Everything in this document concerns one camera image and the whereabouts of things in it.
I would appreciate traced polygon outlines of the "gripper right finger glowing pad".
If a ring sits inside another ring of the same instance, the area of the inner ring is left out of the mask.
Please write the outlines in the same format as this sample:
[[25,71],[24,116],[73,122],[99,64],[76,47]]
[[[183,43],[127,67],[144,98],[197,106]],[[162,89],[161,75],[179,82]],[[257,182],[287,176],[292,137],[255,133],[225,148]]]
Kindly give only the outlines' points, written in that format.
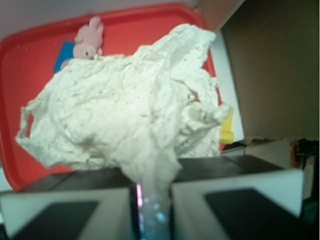
[[242,155],[181,158],[171,185],[175,240],[304,240],[303,172]]

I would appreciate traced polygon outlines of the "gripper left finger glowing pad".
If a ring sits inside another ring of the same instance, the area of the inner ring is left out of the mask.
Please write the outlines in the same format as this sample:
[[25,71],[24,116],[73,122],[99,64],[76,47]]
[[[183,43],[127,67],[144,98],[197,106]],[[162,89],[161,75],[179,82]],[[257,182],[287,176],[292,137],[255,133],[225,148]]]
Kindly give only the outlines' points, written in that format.
[[118,168],[46,176],[2,194],[10,240],[135,240],[135,184]]

